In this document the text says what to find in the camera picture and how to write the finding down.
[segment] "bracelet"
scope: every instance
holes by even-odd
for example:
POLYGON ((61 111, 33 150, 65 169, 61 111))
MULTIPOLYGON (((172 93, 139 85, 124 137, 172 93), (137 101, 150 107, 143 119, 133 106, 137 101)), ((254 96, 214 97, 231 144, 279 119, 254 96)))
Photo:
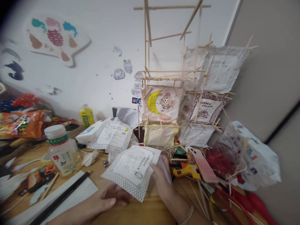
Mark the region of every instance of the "bracelet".
POLYGON ((187 218, 185 219, 185 221, 179 225, 187 225, 188 224, 188 221, 190 220, 190 218, 192 217, 193 215, 193 212, 194 212, 194 207, 191 206, 190 208, 190 211, 188 212, 188 215, 187 215, 187 218))

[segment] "drawing of crescent moon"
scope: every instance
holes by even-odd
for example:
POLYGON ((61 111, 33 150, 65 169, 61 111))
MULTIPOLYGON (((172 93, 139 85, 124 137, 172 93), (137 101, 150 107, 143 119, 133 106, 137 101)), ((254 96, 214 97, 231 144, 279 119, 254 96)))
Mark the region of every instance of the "drawing of crescent moon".
POLYGON ((155 114, 161 114, 157 108, 156 108, 156 99, 159 96, 159 94, 162 92, 163 90, 160 91, 155 91, 152 94, 150 94, 148 100, 147 100, 147 106, 148 109, 155 114))

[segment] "wooden desk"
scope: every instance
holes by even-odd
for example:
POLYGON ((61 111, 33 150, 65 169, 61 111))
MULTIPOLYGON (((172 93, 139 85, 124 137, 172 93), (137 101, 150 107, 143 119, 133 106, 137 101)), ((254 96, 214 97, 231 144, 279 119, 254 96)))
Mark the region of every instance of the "wooden desk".
MULTIPOLYGON (((38 146, 36 146, 35 150, 32 150, 30 152, 27 152, 26 154, 18 157, 15 159, 15 161, 12 164, 13 168, 14 166, 32 161, 34 159, 42 158, 43 155, 46 154, 47 149, 49 147, 49 143, 45 142, 42 143, 38 146)), ((108 155, 105 155, 103 153, 99 153, 98 157, 105 158, 107 159, 108 155)), ((26 173, 29 172, 33 168, 41 167, 43 166, 43 163, 41 161, 36 161, 33 162, 27 166, 25 166, 21 170, 21 173, 26 173)), ((105 171, 105 168, 103 167, 103 160, 101 159, 96 159, 95 163, 93 163, 89 167, 82 167, 82 170, 84 172, 90 170, 93 171, 92 174, 90 175, 90 179, 94 182, 94 184, 101 189, 104 185, 109 183, 110 181, 101 178, 101 174, 105 171)), ((67 177, 61 177, 59 176, 56 182, 54 183, 52 189, 50 190, 49 194, 55 191, 59 186, 61 186, 64 182, 66 182, 70 176, 67 177)), ((188 179, 188 178, 179 178, 174 180, 174 186, 177 190, 178 193, 180 193, 184 199, 186 199, 190 204, 193 204, 196 208, 200 209, 200 206, 198 204, 198 201, 193 193, 193 190, 189 184, 189 181, 193 185, 198 198, 200 199, 200 202, 202 203, 201 200, 201 195, 200 191, 198 188, 198 185, 196 182, 188 179), (188 195, 192 198, 192 202, 187 196, 187 194, 184 192, 182 189, 181 185, 179 184, 179 180, 185 187, 186 192, 188 195)), ((3 208, 2 210, 5 211, 12 207, 18 200, 20 200, 20 197, 17 195, 19 190, 15 191, 15 193, 10 196, 4 203, 3 203, 3 208)), ((31 199, 33 194, 29 195, 26 197, 23 201, 21 201, 15 208, 13 208, 10 212, 8 212, 5 216, 4 219, 10 220, 14 216, 22 213, 26 209, 29 208, 29 201, 31 199)), ((234 205, 232 206, 233 210, 236 212, 240 220, 244 225, 250 224, 246 218, 246 216, 243 214, 242 211, 237 209, 234 205)), ((228 224, 227 221, 215 210, 216 216, 217 216, 217 224, 218 225, 225 225, 228 224)), ((257 219, 259 219, 264 225, 267 225, 267 222, 262 218, 261 215, 258 213, 253 214, 257 219)), ((93 222, 93 224, 176 224, 175 220, 169 213, 168 209, 166 206, 163 204, 163 202, 160 200, 160 197, 158 195, 157 189, 154 185, 153 180, 150 180, 149 188, 146 193, 146 196, 144 198, 144 202, 140 203, 137 200, 133 200, 129 206, 127 207, 114 207, 113 209, 101 214, 98 216, 98 218, 93 222)))

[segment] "beige wall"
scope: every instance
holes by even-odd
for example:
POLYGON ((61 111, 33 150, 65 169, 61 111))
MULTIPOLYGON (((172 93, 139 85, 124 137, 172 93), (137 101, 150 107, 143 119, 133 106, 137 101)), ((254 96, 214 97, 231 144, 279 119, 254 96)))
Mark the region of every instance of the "beige wall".
MULTIPOLYGON (((228 45, 259 45, 247 58, 226 106, 238 120, 265 141, 300 99, 300 1, 244 0, 228 45)), ((221 125, 228 123, 222 114, 221 125)), ((259 189, 271 216, 284 225, 299 224, 300 110, 269 144, 279 156, 282 182, 259 189)))

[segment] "snack bag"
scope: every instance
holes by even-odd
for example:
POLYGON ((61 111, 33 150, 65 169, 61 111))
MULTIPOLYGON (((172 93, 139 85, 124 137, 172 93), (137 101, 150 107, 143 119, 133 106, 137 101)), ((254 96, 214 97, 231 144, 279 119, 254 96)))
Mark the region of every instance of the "snack bag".
POLYGON ((0 139, 41 138, 44 112, 0 113, 0 139))

